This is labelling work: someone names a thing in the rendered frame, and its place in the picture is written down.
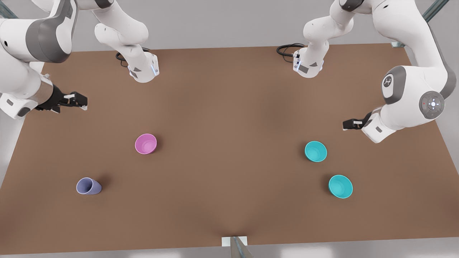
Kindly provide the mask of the pink bowl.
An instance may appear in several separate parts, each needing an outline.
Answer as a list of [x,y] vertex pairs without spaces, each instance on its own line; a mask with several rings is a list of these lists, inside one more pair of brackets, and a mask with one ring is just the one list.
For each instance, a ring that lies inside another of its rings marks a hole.
[[156,137],[152,134],[142,134],[136,139],[134,147],[140,154],[153,153],[157,147]]

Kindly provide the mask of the teal blue bowl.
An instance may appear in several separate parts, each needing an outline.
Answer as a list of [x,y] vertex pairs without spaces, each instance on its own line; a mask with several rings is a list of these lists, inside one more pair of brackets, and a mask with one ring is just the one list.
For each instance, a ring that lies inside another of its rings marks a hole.
[[345,199],[352,195],[354,187],[346,176],[334,175],[328,181],[328,190],[333,196]]
[[311,141],[306,144],[304,153],[308,160],[315,163],[320,163],[326,159],[328,151],[323,143]]

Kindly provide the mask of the lavender purple cup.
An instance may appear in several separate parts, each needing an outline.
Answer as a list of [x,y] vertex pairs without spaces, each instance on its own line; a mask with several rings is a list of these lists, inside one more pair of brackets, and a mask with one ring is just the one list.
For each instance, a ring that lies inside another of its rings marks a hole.
[[102,186],[96,180],[92,178],[82,178],[76,184],[76,191],[82,195],[96,195],[100,193]]

